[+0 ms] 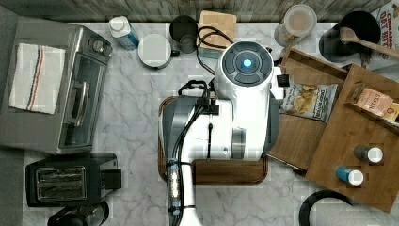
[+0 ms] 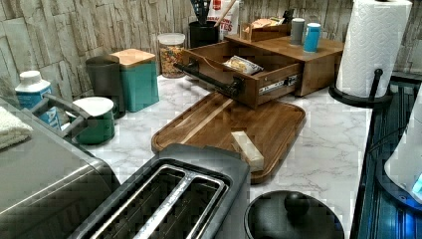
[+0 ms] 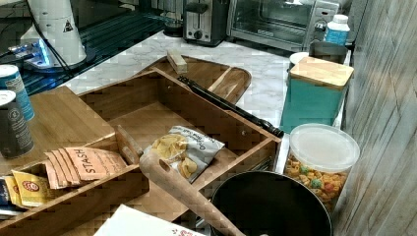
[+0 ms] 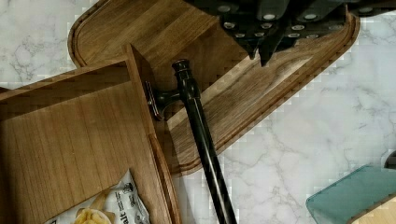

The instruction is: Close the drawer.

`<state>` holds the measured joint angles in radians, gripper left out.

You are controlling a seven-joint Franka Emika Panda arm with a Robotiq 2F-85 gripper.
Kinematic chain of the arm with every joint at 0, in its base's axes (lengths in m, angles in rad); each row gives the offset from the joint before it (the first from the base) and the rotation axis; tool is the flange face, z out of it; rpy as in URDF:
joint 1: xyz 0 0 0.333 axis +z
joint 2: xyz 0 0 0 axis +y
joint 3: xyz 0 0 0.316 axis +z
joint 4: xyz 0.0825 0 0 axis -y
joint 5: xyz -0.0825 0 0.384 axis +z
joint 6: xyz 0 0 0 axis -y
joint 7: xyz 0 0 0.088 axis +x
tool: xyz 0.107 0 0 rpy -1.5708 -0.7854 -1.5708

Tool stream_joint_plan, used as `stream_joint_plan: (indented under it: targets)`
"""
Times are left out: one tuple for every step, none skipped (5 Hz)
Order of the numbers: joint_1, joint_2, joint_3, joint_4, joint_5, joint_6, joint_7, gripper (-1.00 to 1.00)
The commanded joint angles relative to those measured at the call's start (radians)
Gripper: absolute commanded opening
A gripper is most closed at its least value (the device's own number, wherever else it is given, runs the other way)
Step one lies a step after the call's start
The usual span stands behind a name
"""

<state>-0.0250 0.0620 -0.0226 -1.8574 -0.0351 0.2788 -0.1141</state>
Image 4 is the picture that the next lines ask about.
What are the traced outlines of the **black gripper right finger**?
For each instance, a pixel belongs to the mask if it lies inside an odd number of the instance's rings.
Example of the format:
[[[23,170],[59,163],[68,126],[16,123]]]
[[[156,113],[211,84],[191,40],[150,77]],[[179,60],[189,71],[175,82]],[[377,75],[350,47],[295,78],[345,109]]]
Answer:
[[[259,0],[258,18],[272,23],[259,45],[261,65],[298,38],[318,38],[343,28],[347,13],[373,17],[395,10],[395,0]]]

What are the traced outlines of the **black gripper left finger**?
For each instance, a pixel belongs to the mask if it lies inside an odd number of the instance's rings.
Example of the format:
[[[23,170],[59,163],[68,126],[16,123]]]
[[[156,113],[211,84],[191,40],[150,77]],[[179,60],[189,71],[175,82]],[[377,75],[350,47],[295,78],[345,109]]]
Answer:
[[[250,59],[261,60],[290,47],[285,36],[290,24],[290,0],[185,0],[203,12],[217,16],[222,29],[243,48]]]

